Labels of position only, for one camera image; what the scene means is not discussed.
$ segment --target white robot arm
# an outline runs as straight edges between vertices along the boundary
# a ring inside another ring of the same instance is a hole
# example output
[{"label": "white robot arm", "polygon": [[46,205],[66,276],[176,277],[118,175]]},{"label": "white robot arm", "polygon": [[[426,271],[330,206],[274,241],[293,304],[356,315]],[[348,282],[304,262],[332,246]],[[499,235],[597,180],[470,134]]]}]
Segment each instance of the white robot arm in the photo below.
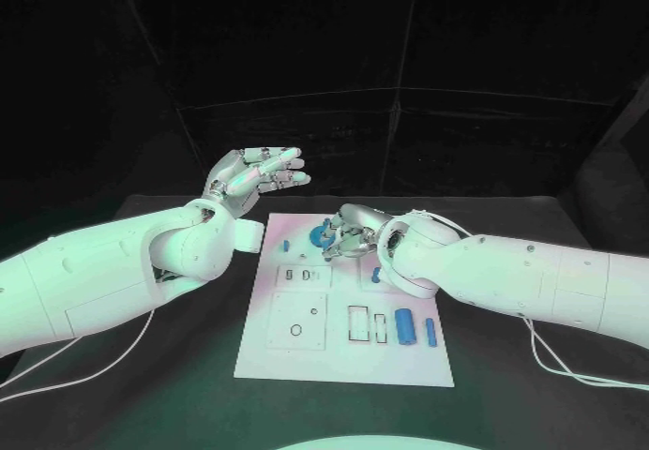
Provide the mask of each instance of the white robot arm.
[{"label": "white robot arm", "polygon": [[240,219],[260,192],[304,185],[294,147],[232,150],[201,199],[85,228],[0,262],[0,357],[94,334],[224,274],[232,251],[260,251],[264,225]]},{"label": "white robot arm", "polygon": [[323,256],[375,251],[381,280],[411,295],[431,298],[443,288],[476,307],[649,349],[648,259],[467,232],[462,238],[459,232],[424,211],[392,217],[346,204],[322,236]]}]

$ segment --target table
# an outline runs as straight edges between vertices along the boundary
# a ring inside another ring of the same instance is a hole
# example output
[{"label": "table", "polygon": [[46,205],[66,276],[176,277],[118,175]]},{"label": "table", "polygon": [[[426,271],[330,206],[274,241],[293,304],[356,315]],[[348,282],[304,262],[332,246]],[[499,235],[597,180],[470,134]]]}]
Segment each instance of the table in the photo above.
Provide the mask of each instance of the table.
[{"label": "table", "polygon": [[[117,218],[190,200],[131,196]],[[333,213],[345,203],[392,214],[426,209],[472,233],[589,247],[551,197],[265,197],[247,218]],[[268,450],[349,434],[407,435],[485,449],[646,448],[649,394],[550,374],[534,361],[524,322],[443,292],[454,388],[234,379],[257,259],[237,252],[227,273],[156,311],[134,351],[97,379],[0,404],[2,448]],[[95,373],[121,355],[144,321],[141,316],[85,337],[2,397]],[[563,325],[537,328],[573,370],[649,382],[649,351]],[[15,373],[61,346],[28,350]]]}]

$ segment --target battery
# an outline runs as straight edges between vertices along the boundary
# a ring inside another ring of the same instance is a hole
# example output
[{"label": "battery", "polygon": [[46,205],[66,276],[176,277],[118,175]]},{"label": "battery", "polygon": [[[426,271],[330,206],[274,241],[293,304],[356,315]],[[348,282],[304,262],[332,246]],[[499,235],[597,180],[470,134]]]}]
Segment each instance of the battery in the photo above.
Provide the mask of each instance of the battery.
[{"label": "battery", "polygon": [[415,324],[413,322],[413,311],[402,307],[395,311],[397,336],[401,345],[417,344]]},{"label": "battery", "polygon": [[433,319],[426,319],[426,331],[428,333],[428,347],[437,347],[436,323]]}]

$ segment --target robotic hand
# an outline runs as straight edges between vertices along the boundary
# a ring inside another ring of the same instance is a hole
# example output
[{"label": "robotic hand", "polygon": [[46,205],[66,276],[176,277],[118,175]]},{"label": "robotic hand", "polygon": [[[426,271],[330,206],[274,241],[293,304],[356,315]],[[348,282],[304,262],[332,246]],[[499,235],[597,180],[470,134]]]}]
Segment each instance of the robotic hand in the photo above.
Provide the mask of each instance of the robotic hand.
[{"label": "robotic hand", "polygon": [[306,185],[300,149],[232,150],[183,207],[51,237],[0,262],[0,357],[130,321],[203,286],[264,225],[240,217],[261,192]]},{"label": "robotic hand", "polygon": [[476,307],[583,328],[649,349],[648,259],[472,235],[426,211],[392,217],[345,204],[326,225],[325,258],[375,251],[381,281],[411,295],[431,298],[441,287]]}]

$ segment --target dark background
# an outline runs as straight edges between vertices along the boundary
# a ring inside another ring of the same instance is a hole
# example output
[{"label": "dark background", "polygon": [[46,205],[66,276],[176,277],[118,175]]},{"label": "dark background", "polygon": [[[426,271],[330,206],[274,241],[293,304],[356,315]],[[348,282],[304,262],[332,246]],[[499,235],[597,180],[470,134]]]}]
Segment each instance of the dark background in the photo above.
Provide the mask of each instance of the dark background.
[{"label": "dark background", "polygon": [[594,151],[649,4],[10,0],[0,33],[3,258],[261,145],[304,150],[293,194],[551,195],[594,248],[649,253],[649,119]]}]

